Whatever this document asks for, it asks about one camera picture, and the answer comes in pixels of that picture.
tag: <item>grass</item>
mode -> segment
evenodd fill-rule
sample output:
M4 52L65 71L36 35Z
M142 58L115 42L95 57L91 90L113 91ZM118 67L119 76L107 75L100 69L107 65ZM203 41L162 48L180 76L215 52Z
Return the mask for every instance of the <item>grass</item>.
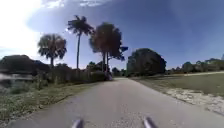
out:
M48 87L17 95L0 95L0 126L9 120L26 115L47 105L57 103L95 84Z
M134 80L159 91L165 88L182 88L224 97L224 74L142 77Z

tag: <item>asphalt road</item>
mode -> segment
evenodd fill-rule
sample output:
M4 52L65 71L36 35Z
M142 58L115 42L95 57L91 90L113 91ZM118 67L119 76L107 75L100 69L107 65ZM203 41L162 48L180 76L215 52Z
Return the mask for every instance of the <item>asphalt road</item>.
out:
M158 128L224 128L224 117L161 94L129 79L95 86L11 123L11 128L142 128L150 116Z

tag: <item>blue sky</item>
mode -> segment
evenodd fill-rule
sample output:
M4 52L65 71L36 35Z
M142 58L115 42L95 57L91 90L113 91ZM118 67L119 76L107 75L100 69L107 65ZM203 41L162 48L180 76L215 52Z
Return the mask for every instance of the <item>blue sky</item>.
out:
M1 1L0 57L26 54L49 63L37 54L43 33L59 33L67 39L62 61L75 67L77 37L65 32L74 15L86 16L92 26L111 22L120 28L126 58L138 48L150 48L167 61L167 68L224 53L223 0L5 0ZM80 67L101 60L81 39ZM110 61L111 67L126 67L126 61Z

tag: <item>cloud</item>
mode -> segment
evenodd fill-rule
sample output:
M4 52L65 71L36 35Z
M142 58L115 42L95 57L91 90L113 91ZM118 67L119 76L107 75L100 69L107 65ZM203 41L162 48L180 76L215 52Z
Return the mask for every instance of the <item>cloud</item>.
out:
M39 33L29 29L26 21L41 7L41 0L4 0L0 4L0 57L11 54L37 56Z
M43 4L42 7L53 9L53 8L60 8L65 6L66 0L54 0Z
M79 3L80 6L88 6L88 7L95 7L102 4L105 4L106 2L109 2L110 0L74 0Z

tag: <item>palm tree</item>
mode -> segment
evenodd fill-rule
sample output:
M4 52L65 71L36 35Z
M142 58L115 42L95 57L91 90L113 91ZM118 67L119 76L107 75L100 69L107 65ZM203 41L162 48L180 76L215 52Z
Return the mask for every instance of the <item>palm tree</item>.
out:
M38 53L50 58L51 69L54 67L54 59L62 59L67 52L66 40L58 34L46 34L40 38Z
M74 20L68 21L68 30L72 30L73 34L78 36L77 44L77 62L76 66L79 69L79 47L80 47L80 38L82 34L89 35L92 33L93 28L87 23L86 17L79 18L75 16Z
M110 58L123 60L122 53L127 47L122 47L122 34L113 24L103 23L98 26L91 35L90 46L93 52L100 52L103 57L102 70L104 71L105 60L107 59L107 67Z

